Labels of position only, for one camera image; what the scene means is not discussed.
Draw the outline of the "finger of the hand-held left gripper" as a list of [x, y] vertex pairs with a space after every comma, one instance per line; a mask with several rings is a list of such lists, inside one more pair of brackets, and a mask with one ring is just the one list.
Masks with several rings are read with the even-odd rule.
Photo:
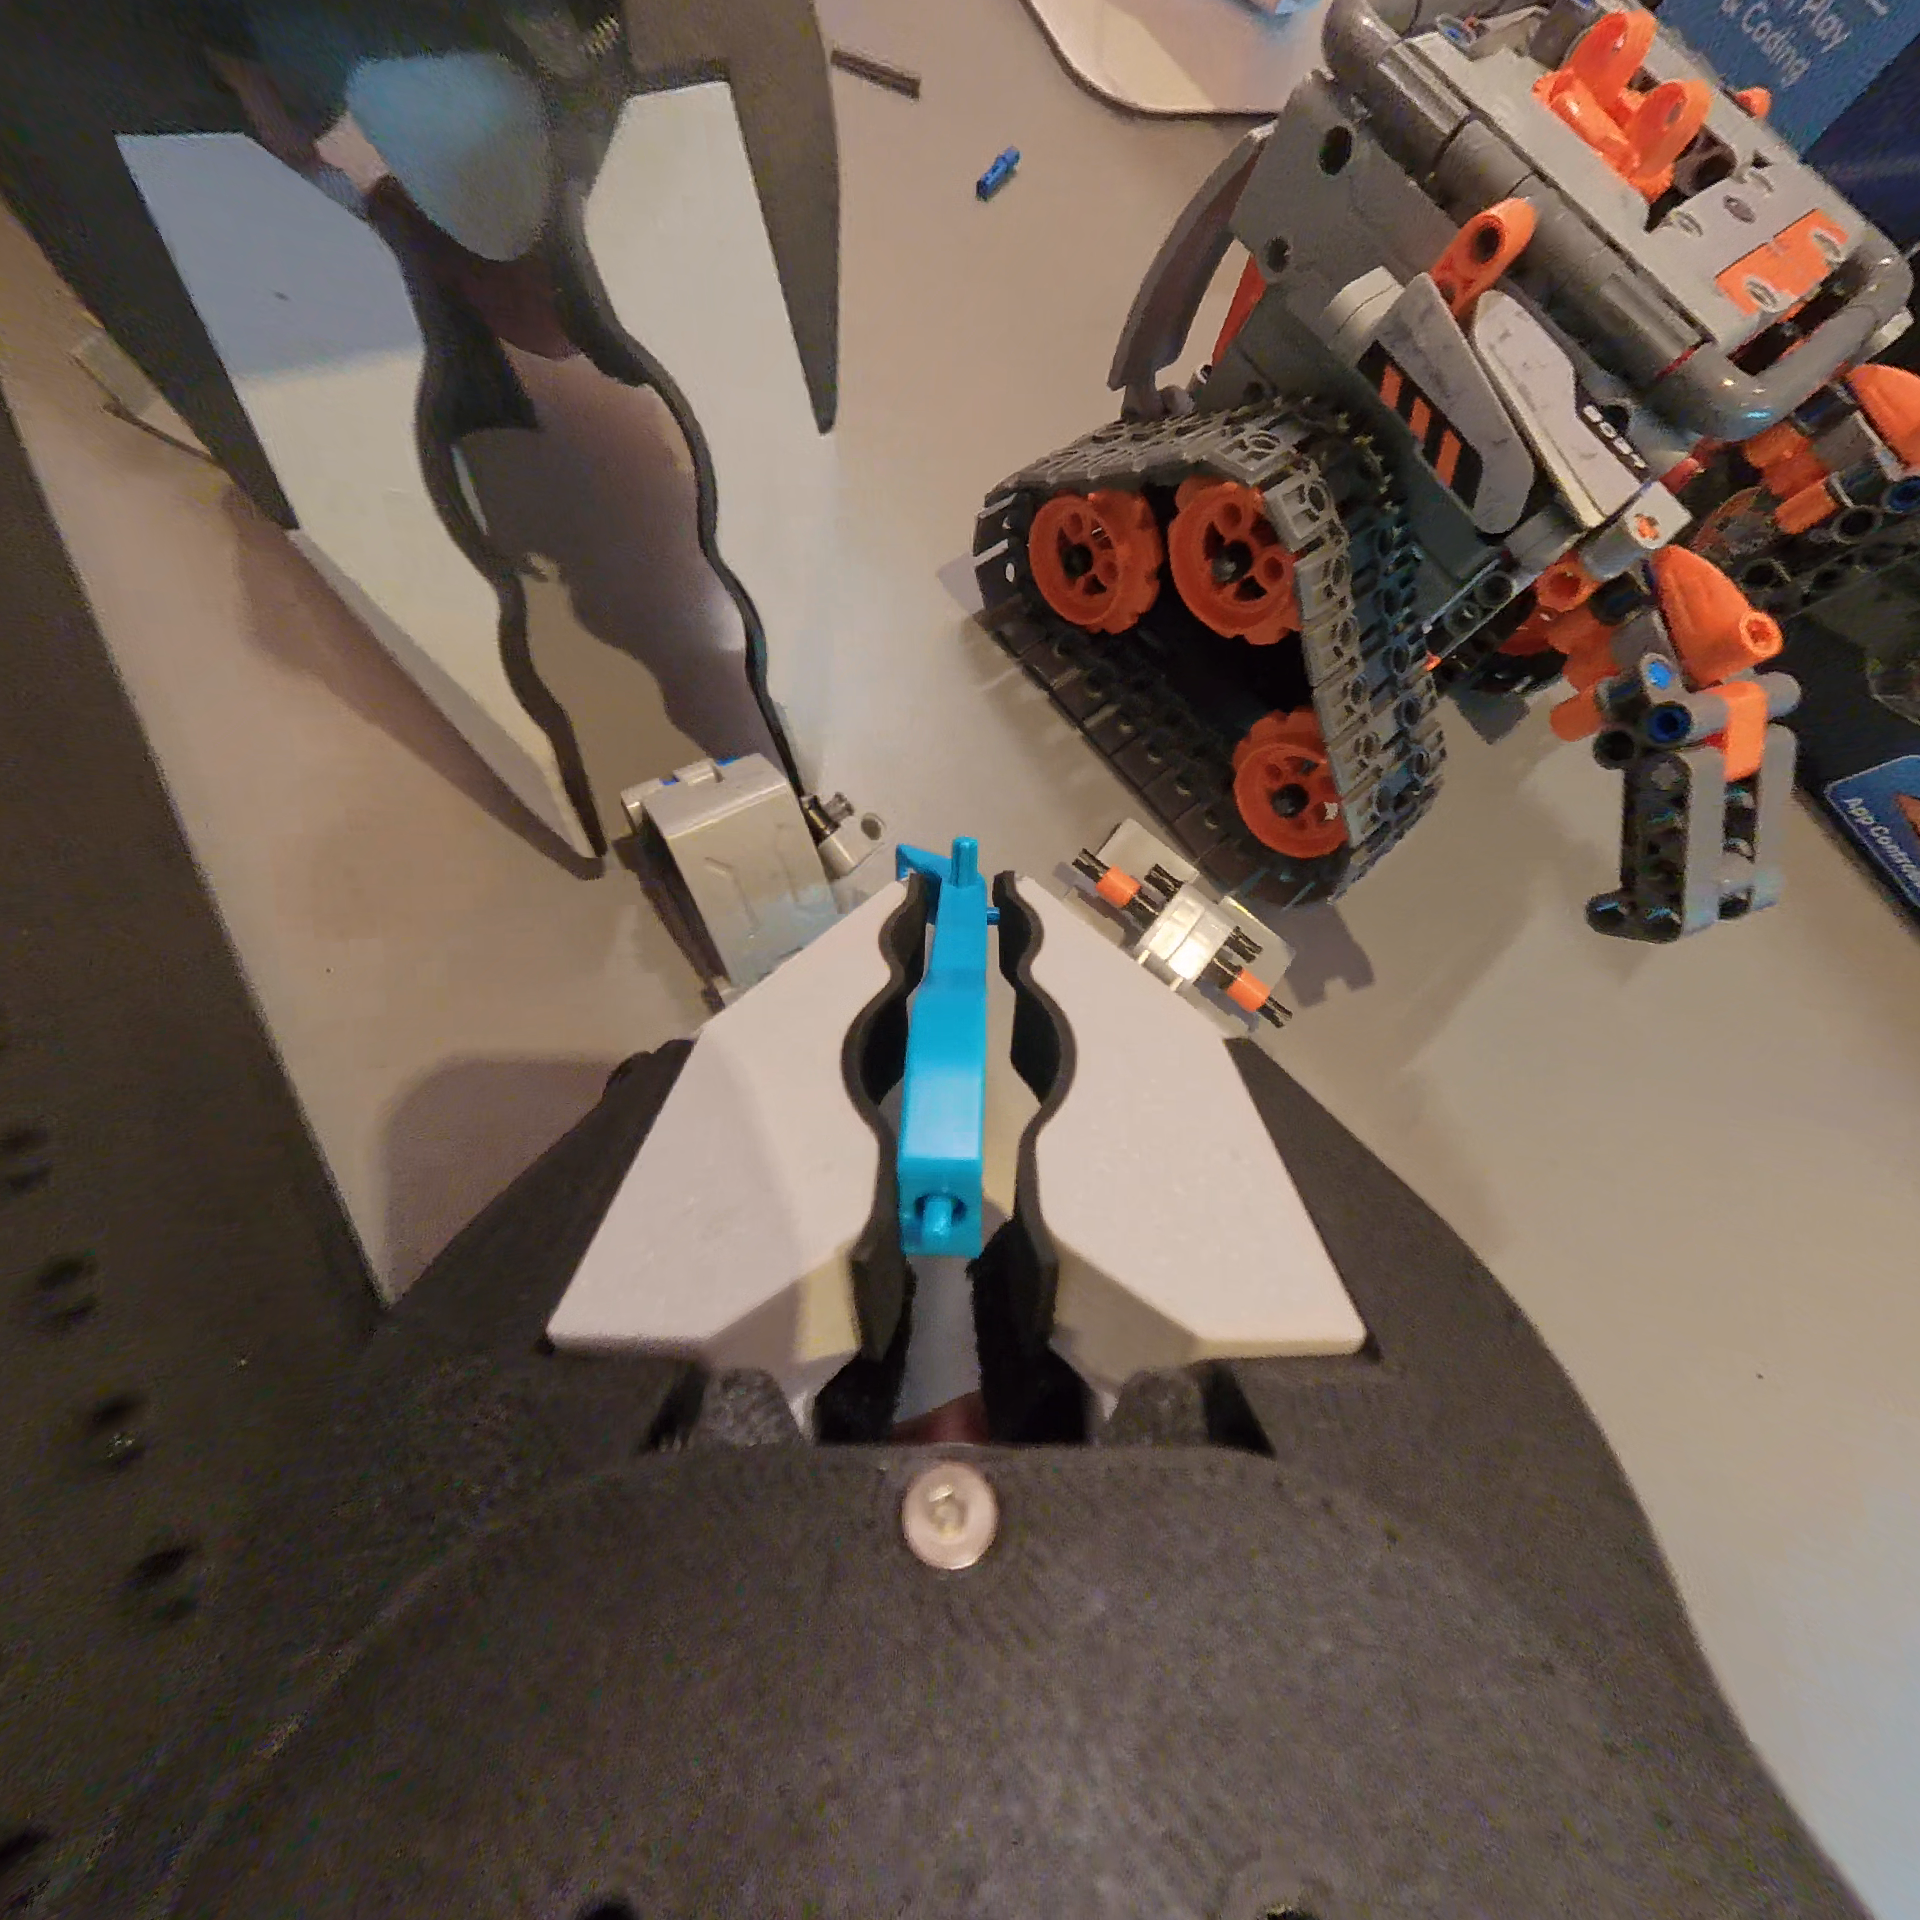
[[609, 137], [609, 304], [705, 452], [716, 547], [812, 772], [812, 404], [724, 79], [629, 97]]
[[238, 132], [118, 135], [142, 211], [292, 513], [290, 542], [511, 797], [599, 859], [584, 763], [536, 686], [518, 579], [430, 423], [396, 253]]

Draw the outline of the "blue cardboard box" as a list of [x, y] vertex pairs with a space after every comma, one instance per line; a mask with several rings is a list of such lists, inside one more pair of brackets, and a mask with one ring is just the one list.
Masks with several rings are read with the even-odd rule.
[[[1671, 1], [1662, 21], [1735, 88], [1767, 86], [1772, 125], [1916, 265], [1916, 1]], [[1782, 663], [1804, 687], [1801, 791], [1916, 924], [1916, 481], [1894, 501], [1882, 533], [1815, 572]]]

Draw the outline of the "white flat sheet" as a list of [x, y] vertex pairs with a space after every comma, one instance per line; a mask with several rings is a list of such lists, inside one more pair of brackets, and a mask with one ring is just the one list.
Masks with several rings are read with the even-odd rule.
[[1024, 1], [1068, 76], [1168, 120], [1265, 120], [1320, 48], [1326, 1]]

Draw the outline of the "blue plastic separator tool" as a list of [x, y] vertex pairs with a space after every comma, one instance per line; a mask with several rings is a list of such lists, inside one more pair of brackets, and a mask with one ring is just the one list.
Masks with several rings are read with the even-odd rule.
[[895, 1144], [902, 1254], [978, 1256], [985, 1240], [989, 959], [999, 909], [976, 839], [945, 855], [895, 853], [895, 875], [928, 885], [925, 967], [908, 1009]]

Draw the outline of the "grey building brick block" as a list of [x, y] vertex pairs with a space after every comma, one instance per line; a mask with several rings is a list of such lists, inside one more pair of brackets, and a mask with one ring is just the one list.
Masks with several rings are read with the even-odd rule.
[[631, 867], [716, 1004], [829, 932], [894, 844], [877, 812], [802, 795], [761, 755], [697, 758], [618, 804]]

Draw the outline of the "grey orange tracked toy robot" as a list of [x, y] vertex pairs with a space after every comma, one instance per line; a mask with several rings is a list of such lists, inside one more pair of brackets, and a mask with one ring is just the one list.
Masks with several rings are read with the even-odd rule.
[[1001, 479], [982, 616], [1202, 881], [1338, 896], [1442, 701], [1561, 686], [1604, 934], [1774, 904], [1784, 621], [1916, 550], [1913, 267], [1641, 5], [1328, 5], [1168, 231], [1119, 416]]

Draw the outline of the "black perforated board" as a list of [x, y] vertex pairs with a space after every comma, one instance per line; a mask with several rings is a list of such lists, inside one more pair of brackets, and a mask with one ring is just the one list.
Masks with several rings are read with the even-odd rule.
[[5, 1916], [142, 1912], [372, 1292], [12, 412]]

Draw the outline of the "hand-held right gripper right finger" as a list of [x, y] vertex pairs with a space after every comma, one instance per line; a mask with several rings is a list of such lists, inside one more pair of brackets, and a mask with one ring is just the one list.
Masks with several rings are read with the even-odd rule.
[[999, 879], [1012, 1069], [1037, 1105], [999, 1228], [999, 1331], [1101, 1396], [1199, 1359], [1344, 1359], [1367, 1327], [1248, 1065], [1062, 899]]

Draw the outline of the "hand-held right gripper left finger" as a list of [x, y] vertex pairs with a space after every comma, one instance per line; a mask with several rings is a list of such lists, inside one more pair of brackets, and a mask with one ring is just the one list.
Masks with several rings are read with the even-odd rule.
[[694, 1037], [558, 1307], [562, 1353], [646, 1353], [820, 1387], [856, 1351], [849, 1254], [879, 1148], [842, 1045], [887, 987], [885, 924], [853, 913]]

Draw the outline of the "small grey orange connector assembly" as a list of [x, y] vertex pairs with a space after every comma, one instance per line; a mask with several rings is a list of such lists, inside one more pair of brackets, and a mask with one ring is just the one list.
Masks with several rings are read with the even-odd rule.
[[1154, 829], [1119, 821], [1068, 872], [1126, 958], [1222, 1033], [1279, 1033], [1293, 1020], [1289, 943]]

